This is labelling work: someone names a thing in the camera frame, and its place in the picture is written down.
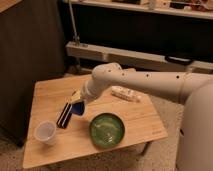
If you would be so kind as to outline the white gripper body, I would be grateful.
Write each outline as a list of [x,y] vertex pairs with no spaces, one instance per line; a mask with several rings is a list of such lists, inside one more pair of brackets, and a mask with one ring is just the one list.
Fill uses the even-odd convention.
[[91,103],[100,96],[100,91],[93,80],[86,81],[81,89],[81,98],[86,103]]

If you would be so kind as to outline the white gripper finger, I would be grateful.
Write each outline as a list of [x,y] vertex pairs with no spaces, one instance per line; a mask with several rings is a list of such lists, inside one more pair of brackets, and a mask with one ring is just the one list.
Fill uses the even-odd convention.
[[82,102],[81,102],[80,116],[82,116],[82,115],[85,113],[86,106],[87,106],[86,102],[85,102],[85,101],[82,101]]
[[76,102],[76,101],[80,101],[81,100],[81,91],[80,90],[76,90],[73,92],[73,94],[71,95],[71,102]]

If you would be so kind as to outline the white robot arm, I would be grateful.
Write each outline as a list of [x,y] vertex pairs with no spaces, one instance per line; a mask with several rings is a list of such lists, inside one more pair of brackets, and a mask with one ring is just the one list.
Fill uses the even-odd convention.
[[213,171],[213,75],[192,72],[140,72],[117,63],[96,66],[71,96],[90,103],[111,86],[122,86],[184,106],[176,155],[177,171]]

